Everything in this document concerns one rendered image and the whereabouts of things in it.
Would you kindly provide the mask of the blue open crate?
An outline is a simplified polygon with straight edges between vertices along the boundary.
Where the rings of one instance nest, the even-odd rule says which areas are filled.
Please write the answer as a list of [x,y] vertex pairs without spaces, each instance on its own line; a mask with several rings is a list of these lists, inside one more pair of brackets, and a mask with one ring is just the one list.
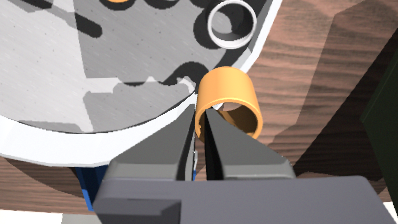
[[[107,165],[92,167],[75,167],[80,186],[89,211],[94,211],[92,204],[105,175]],[[104,169],[105,168],[105,169]]]

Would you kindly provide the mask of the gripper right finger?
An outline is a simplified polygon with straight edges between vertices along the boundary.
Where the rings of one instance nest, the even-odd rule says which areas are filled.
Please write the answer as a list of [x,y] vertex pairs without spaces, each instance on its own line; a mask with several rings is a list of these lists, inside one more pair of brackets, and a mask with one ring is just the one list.
[[297,179],[288,159],[205,109],[207,181]]

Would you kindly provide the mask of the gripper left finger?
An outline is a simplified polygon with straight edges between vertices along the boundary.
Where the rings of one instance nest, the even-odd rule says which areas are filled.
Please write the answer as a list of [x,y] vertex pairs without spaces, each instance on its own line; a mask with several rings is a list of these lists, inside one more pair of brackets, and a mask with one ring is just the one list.
[[195,104],[174,121],[111,159],[102,179],[110,177],[175,178],[193,181]]

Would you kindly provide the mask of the grey round turntable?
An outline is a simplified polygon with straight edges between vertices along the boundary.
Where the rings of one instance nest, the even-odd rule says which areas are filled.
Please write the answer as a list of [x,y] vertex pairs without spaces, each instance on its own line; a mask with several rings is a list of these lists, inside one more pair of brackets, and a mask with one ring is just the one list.
[[211,0],[0,0],[0,156],[107,165],[196,110],[208,72],[246,74],[282,2],[243,1],[256,31],[229,50],[209,36]]

